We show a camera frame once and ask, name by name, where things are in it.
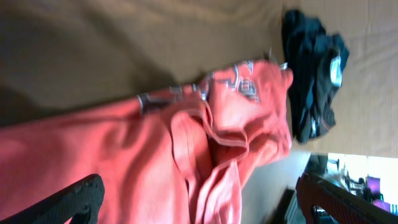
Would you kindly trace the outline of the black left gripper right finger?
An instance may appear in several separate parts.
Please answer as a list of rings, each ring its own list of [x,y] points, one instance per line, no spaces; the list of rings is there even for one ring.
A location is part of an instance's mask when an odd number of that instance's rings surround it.
[[[323,209],[337,223],[397,224],[393,215],[319,176],[304,173],[296,184],[298,205],[307,223],[320,223]]]

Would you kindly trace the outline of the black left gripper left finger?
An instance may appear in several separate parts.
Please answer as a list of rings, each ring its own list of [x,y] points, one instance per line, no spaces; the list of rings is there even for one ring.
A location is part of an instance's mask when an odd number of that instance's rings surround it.
[[[97,224],[104,193],[101,176],[90,174],[1,223]]]

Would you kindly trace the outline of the red orange t-shirt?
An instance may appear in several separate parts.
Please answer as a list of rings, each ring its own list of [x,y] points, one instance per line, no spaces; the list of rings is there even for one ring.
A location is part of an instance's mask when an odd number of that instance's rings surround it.
[[[239,223],[255,168],[285,157],[290,69],[245,61],[199,84],[1,130],[1,217],[90,174],[100,223]]]

